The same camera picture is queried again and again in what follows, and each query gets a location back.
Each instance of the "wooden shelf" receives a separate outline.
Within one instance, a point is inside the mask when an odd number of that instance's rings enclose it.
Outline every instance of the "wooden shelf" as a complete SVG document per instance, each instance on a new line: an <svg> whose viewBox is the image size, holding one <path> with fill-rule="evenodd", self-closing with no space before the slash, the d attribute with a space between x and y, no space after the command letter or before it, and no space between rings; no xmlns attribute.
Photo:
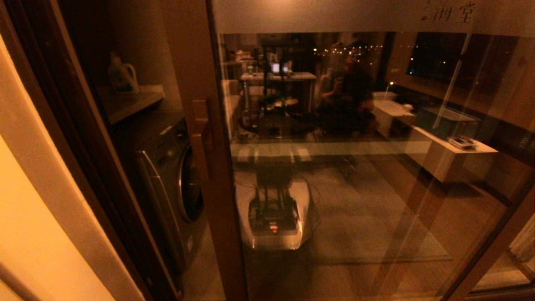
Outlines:
<svg viewBox="0 0 535 301"><path fill-rule="evenodd" d="M163 86L140 86L139 93L115 93L111 87L97 88L110 124L141 111L164 98Z"/></svg>

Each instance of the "white plastic bottle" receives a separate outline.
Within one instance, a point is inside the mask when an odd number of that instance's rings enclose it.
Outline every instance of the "white plastic bottle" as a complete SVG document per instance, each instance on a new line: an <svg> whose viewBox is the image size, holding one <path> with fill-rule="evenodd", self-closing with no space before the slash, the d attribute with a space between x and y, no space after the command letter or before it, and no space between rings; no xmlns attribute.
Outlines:
<svg viewBox="0 0 535 301"><path fill-rule="evenodd" d="M110 53L111 64L108 67L108 77L115 92L139 93L137 76L134 66L123 64L115 52Z"/></svg>

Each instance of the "wooden door frame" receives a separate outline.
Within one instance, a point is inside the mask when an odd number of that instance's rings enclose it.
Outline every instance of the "wooden door frame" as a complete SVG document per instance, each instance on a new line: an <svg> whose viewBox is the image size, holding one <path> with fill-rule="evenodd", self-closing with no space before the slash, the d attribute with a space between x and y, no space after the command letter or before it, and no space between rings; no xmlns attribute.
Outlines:
<svg viewBox="0 0 535 301"><path fill-rule="evenodd" d="M202 154L193 145L197 167L205 160L208 181L201 183L219 273L227 300L247 300L247 285L239 228L239 216L234 201L234 177L225 124L225 109L220 102L220 68L214 38L211 6L205 1L160 0L167 39L177 77L182 107L189 134L196 134L199 107L194 100L206 100L208 104L208 131L213 150Z"/></svg>
<svg viewBox="0 0 535 301"><path fill-rule="evenodd" d="M24 87L135 284L146 300L180 299L139 206L127 193L129 184L102 120L91 108L92 96L84 90L83 74L75 70L78 61L71 57L51 2L3 0L0 13L1 34ZM95 272L107 288L113 286Z"/></svg>

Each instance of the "floor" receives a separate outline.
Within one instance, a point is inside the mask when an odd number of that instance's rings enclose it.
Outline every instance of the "floor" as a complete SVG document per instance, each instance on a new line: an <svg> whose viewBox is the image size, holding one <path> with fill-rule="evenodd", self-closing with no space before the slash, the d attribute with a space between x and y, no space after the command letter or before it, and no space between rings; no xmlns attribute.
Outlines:
<svg viewBox="0 0 535 301"><path fill-rule="evenodd" d="M438 300L506 209L477 186L439 183L406 156L359 155L351 161L354 164L348 165L340 158L326 158L293 172L310 174L336 166L338 175L333 175L336 179L332 180L343 179L344 185L357 187L355 191L360 194L381 199L381 195L392 198L395 193L404 202L404 210L418 216L412 220L428 229L450 258L318 264L311 260L311 242L287 252L246 248L244 258L252 300ZM375 172L366 172L369 168ZM328 178L323 181L332 185ZM313 186L313 191L321 191L320 208L339 197L337 189L322 189L321 183ZM348 215L354 213L347 209ZM404 232L409 227L399 216L392 224L395 231ZM196 262L184 276L186 300L224 300L211 239L209 235L205 238ZM410 242L405 245L422 243L410 232L404 238ZM393 245L390 243L387 252L394 252L395 258L400 247Z"/></svg>

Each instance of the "front-load washer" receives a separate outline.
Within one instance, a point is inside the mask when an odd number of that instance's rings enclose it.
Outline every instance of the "front-load washer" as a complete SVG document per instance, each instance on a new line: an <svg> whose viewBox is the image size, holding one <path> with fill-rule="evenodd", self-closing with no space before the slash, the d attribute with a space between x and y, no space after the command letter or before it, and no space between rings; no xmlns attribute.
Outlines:
<svg viewBox="0 0 535 301"><path fill-rule="evenodd" d="M192 263L207 218L197 168L182 114L150 114L135 129L134 162L147 202L177 268Z"/></svg>

